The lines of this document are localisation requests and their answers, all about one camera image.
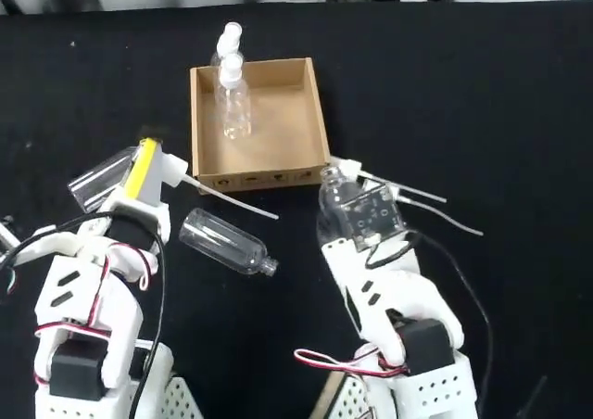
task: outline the clear plastic bottle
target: clear plastic bottle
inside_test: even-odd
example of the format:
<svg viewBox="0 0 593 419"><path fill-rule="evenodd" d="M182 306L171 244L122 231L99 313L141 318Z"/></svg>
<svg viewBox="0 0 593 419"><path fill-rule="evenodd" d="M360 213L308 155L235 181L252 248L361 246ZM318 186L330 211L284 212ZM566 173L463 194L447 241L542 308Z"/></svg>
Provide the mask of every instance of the clear plastic bottle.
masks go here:
<svg viewBox="0 0 593 419"><path fill-rule="evenodd" d="M322 170L322 186L319 189L320 212L317 216L317 239L320 245L347 236L337 212L339 205L361 192L361 186L349 180L338 167Z"/></svg>
<svg viewBox="0 0 593 419"><path fill-rule="evenodd" d="M222 60L230 54L239 55L243 58L243 55L239 51L242 33L243 29L237 22L229 22L226 24L224 32L221 34L221 37L216 44L216 51L210 60L210 65L212 67L219 67Z"/></svg>
<svg viewBox="0 0 593 419"><path fill-rule="evenodd" d="M239 273L272 276L278 268L261 240L202 209L185 218L179 239Z"/></svg>
<svg viewBox="0 0 593 419"><path fill-rule="evenodd" d="M216 118L224 135L241 138L251 134L251 96L243 79L243 59L230 54L222 60L216 90Z"/></svg>

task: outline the robotic arm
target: robotic arm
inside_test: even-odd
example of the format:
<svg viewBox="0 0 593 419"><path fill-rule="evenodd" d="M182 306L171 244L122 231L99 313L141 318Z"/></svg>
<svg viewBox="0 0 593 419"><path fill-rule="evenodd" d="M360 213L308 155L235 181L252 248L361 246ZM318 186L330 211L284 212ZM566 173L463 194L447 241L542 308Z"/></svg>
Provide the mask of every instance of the robotic arm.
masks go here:
<svg viewBox="0 0 593 419"><path fill-rule="evenodd" d="M157 273L159 245L170 236L161 185L177 185L186 168L184 161L164 154L158 141L146 138L100 206L99 212L109 213L105 218L88 216L76 234L48 226L27 247L0 232L11 248L0 264L17 266L61 254L54 257L35 306L38 419L57 412L106 419L161 417L172 353L158 337L155 342L138 339L144 318L126 283L138 282L147 290ZM6 257L11 260L3 263Z"/></svg>
<svg viewBox="0 0 593 419"><path fill-rule="evenodd" d="M323 178L318 237L352 323L368 342L352 363L363 370L372 417L476 419L461 323L420 274L389 186L360 188L336 167ZM402 371L366 375L394 368Z"/></svg>
<svg viewBox="0 0 593 419"><path fill-rule="evenodd" d="M392 238L383 246L405 244ZM364 266L369 251L356 252L352 240L323 245L322 253L360 338L379 349L383 364L408 370L387 379L363 376L376 418L476 419L472 368L459 352L461 323L435 284L420 275L414 252L371 271ZM378 355L360 367L383 369Z"/></svg>

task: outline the white bottle cap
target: white bottle cap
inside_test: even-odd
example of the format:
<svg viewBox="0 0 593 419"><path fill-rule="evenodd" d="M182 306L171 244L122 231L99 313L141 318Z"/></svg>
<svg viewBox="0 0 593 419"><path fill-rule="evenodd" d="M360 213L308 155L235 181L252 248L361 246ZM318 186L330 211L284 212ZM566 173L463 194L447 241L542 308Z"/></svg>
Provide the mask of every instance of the white bottle cap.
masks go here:
<svg viewBox="0 0 593 419"><path fill-rule="evenodd" d="M226 56L221 63L221 85L233 89L243 79L243 58L235 53Z"/></svg>
<svg viewBox="0 0 593 419"><path fill-rule="evenodd" d="M216 44L216 52L219 55L219 58L224 58L231 53L237 53L239 51L242 33L243 29L238 23L229 22L226 24L224 33Z"/></svg>

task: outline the bottle cap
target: bottle cap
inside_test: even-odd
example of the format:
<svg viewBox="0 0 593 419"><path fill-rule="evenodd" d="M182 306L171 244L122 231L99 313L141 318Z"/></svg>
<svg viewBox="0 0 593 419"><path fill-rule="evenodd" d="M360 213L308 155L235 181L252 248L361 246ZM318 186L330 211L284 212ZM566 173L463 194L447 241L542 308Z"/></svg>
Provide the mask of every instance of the bottle cap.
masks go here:
<svg viewBox="0 0 593 419"><path fill-rule="evenodd" d="M258 267L258 271L264 275L268 275L269 277L274 275L276 269L278 269L278 260L272 259L270 257L263 259Z"/></svg>
<svg viewBox="0 0 593 419"><path fill-rule="evenodd" d="M243 79L243 59L230 54L221 63L221 85L224 88L235 88Z"/></svg>
<svg viewBox="0 0 593 419"><path fill-rule="evenodd" d="M221 37L216 44L216 52L219 55L219 58L224 58L231 53L237 53L239 51L242 32L243 29L238 23L229 22L226 24L224 33L221 34Z"/></svg>

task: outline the white wire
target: white wire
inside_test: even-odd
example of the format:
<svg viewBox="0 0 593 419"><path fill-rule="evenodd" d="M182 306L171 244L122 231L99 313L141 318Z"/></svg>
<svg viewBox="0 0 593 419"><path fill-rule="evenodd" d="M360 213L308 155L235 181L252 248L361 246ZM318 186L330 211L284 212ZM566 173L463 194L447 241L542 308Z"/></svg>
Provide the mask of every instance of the white wire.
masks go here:
<svg viewBox="0 0 593 419"><path fill-rule="evenodd" d="M446 203L447 202L447 199L446 198L440 197L439 195L431 194L429 192L424 192L423 190L416 189L414 187L409 187L408 185L394 183L393 181L389 181L389 180L386 180L384 178L380 178L378 176L374 176L373 174L368 173L367 171L360 171L359 172L359 175L362 178L368 178L370 180L374 180L374 181L377 181L379 183L395 185L395 186L399 187L402 190L405 190L405 191L410 192L412 194L420 195L422 197L433 199L434 201L438 201L439 203Z"/></svg>
<svg viewBox="0 0 593 419"><path fill-rule="evenodd" d="M228 195L224 195L223 193L219 192L218 190L214 190L211 187L208 187L207 185L204 185L204 184L200 183L197 179L192 178L189 175L184 175L183 176L183 180L186 183L191 184L195 188L202 189L205 192L208 192L209 194L212 194L215 197L224 199L225 201L228 201L229 203L232 203L235 206L239 206L240 208L251 210L252 212L255 212L255 213L259 214L259 215L263 215L264 217L272 218L273 220L278 220L280 218L275 213L271 213L271 212L268 212L266 210L256 208L256 207L251 206L251 205L249 205L247 203L244 203L243 201L239 201L238 199L234 199L233 197L229 197Z"/></svg>
<svg viewBox="0 0 593 419"><path fill-rule="evenodd" d="M437 208L433 208L432 206L429 206L428 204L424 204L424 203L421 203L420 201L415 201L413 199L402 197L402 196L397 197L397 201L404 203L404 204L409 204L411 206L416 206L417 208L420 208L420 209L424 209L424 210L433 212L433 214L438 215L439 217L441 217L443 220L446 220L447 222L450 222L455 227L460 228L462 231L468 232L470 234L478 235L478 236L484 236L484 232L478 231L477 229L473 229L471 227L468 227L465 224L461 224L457 220L454 220L451 217L449 217L445 212L443 212Z"/></svg>
<svg viewBox="0 0 593 419"><path fill-rule="evenodd" d="M119 244L119 243L113 243L111 245L109 245L110 248L127 248L129 250L131 250L132 252L136 252L137 254L141 254L142 258L144 258L145 260L148 260L145 255L143 254L142 250L137 249L137 248L132 248L130 247L130 245L126 245L126 244ZM146 292L148 290L148 287L150 286L150 276L151 276L151 269L147 268L146 266L144 266L145 271L142 274L142 277L140 277L140 280L138 281L138 287L140 287L140 290L143 292Z"/></svg>
<svg viewBox="0 0 593 419"><path fill-rule="evenodd" d="M17 273L15 273L14 269L10 270L10 282L8 283L8 287L6 288L6 293L10 294L12 289L15 287L15 283L17 282Z"/></svg>
<svg viewBox="0 0 593 419"><path fill-rule="evenodd" d="M305 352L308 353L310 355L319 357L320 359L324 359L327 362L322 362L322 361L316 361L314 359L309 359L305 356L302 356L301 353ZM362 375L358 375L355 373L355 371L358 371L360 368L356 367L353 365L353 363L360 363L362 361L364 361L365 359L376 355L379 352L378 348L372 349L371 351L364 353L362 356L358 357L358 358L354 358L352 361L350 362L340 362L336 359L334 359L332 356L328 356L327 354L323 354L321 352L317 352L317 351L313 351L311 349L295 349L294 351L294 355L295 358L303 363L312 363L312 366L319 368L318 365L327 365L327 367L325 369L328 370L333 370L333 371L339 371L339 372L344 372L346 368L351 368L353 370L352 373L350 372L346 372L345 377L352 377L354 379L356 379L360 385L362 386L362 390L364 392L364 400L367 402L367 404L369 405L369 411L367 411L366 413L363 413L361 417L365 417L367 416L369 413L371 414L371 419L374 419L375 415L374 415L374 408L371 406L371 404L369 403L369 387L367 386L366 382L364 381L364 378L362 377Z"/></svg>

